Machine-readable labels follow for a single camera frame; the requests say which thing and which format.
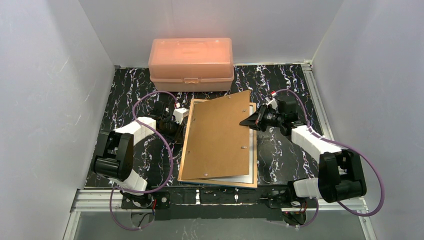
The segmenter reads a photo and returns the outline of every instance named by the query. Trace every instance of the gray floor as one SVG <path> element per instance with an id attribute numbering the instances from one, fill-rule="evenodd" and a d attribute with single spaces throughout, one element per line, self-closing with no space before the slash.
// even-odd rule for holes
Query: gray floor
<path id="1" fill-rule="evenodd" d="M 117 212 L 118 220 L 132 226 L 128 212 Z M 266 222 L 264 219 L 178 219 L 156 221 L 142 231 L 117 226 L 108 212 L 82 212 L 76 240 L 273 240 L 344 239 L 364 240 L 357 216 L 344 210 L 321 211 L 311 225 L 299 230 Z"/>

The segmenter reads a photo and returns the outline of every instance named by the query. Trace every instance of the brown cardboard sheet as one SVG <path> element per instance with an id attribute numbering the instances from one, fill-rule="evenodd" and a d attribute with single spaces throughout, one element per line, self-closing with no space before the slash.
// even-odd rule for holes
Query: brown cardboard sheet
<path id="1" fill-rule="evenodd" d="M 222 186 L 233 186 L 233 187 L 241 187 L 241 188 L 257 188 L 258 187 L 258 165 L 257 162 L 257 135 L 256 131 L 253 131 L 253 140 L 252 140 L 252 155 L 253 155 L 253 174 L 252 174 L 252 183 L 243 183 L 243 182 L 236 182 L 236 181 L 218 181 L 213 179 L 183 179 L 182 178 L 182 172 L 184 170 L 185 166 L 185 157 L 186 157 L 186 143 L 188 140 L 188 134 L 190 133 L 190 123 L 192 121 L 192 113 L 194 109 L 194 105 L 197 105 L 199 102 L 205 102 L 206 99 L 192 99 L 191 100 L 191 106 L 190 106 L 190 114 L 188 116 L 188 124 L 186 129 L 186 135 L 184 140 L 184 147 L 182 150 L 182 158 L 180 162 L 180 169 L 178 173 L 178 181 L 181 182 L 187 182 L 187 183 L 199 183 L 199 184 L 211 184 L 211 185 L 222 185 Z M 256 111 L 256 104 L 250 103 L 251 109 L 253 109 L 252 113 Z"/>
<path id="2" fill-rule="evenodd" d="M 182 180 L 249 174 L 250 91 L 193 104 L 178 178 Z"/>

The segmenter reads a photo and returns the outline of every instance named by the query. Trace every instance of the orange plastic box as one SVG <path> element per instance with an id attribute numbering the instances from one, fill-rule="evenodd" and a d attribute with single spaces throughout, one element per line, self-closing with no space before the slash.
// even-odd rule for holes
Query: orange plastic box
<path id="1" fill-rule="evenodd" d="M 228 91 L 234 79 L 231 39 L 155 39 L 148 67 L 157 90 Z"/>

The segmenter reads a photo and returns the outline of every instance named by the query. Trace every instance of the metal frame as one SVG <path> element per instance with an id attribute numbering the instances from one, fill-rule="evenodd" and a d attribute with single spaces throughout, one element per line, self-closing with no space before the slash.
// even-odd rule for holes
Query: metal frame
<path id="1" fill-rule="evenodd" d="M 315 106 L 316 115 L 318 117 L 319 123 L 321 124 L 321 129 L 323 134 L 329 138 L 334 139 L 333 133 L 331 131 L 329 121 L 324 110 L 324 106 L 321 102 L 321 97 L 318 92 L 317 84 L 312 73 L 311 64 L 309 62 L 296 62 L 296 63 L 268 63 L 268 64 L 300 64 L 302 71 L 306 80 L 306 84 L 309 89 L 312 102 Z M 64 233 L 64 240 L 73 240 L 77 231 L 78 222 L 80 220 L 81 212 L 109 212 L 109 200 L 111 197 L 110 189 L 95 189 L 95 188 L 86 188 L 84 190 L 78 190 L 72 208 L 70 211 L 69 221 Z M 116 192 L 112 196 L 112 208 L 114 212 L 150 212 L 149 209 L 122 209 L 121 203 L 123 196 Z M 328 203 L 323 199 L 318 200 L 319 210 L 320 211 L 340 211 L 344 210 L 338 203 Z M 353 198 L 344 200 L 343 203 L 350 209 L 356 210 L 359 213 L 368 212 L 368 206 L 363 197 Z M 293 208 L 282 208 L 282 212 L 293 211 Z M 308 208 L 307 211 L 316 211 L 316 208 Z M 359 216 L 359 221 L 362 226 L 363 234 L 366 240 L 376 240 L 376 235 L 374 233 L 373 226 L 369 217 Z"/>

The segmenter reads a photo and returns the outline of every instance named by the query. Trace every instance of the box lid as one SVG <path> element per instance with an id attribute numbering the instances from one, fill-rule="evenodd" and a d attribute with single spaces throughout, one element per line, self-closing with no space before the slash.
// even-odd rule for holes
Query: box lid
<path id="1" fill-rule="evenodd" d="M 234 68 L 231 39 L 155 39 L 148 67 L 153 82 L 232 81 Z"/>

